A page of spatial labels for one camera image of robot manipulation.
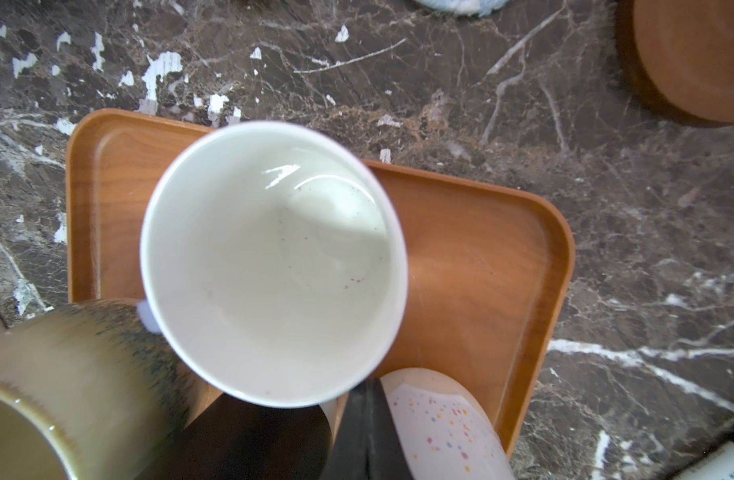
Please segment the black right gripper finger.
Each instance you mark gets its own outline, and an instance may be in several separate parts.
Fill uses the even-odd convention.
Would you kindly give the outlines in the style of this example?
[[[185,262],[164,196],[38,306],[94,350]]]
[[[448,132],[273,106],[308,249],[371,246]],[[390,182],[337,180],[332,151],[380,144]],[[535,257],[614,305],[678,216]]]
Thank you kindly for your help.
[[[378,379],[349,395],[323,479],[411,479],[389,403]]]

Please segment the lilac mug white inside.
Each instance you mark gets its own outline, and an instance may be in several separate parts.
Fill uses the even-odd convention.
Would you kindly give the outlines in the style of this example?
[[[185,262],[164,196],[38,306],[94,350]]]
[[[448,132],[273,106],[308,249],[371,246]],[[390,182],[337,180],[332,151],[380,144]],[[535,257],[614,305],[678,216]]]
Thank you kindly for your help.
[[[298,408],[366,379],[400,329],[408,254],[375,175],[276,121],[218,129],[159,180],[141,231],[143,325],[241,400]]]

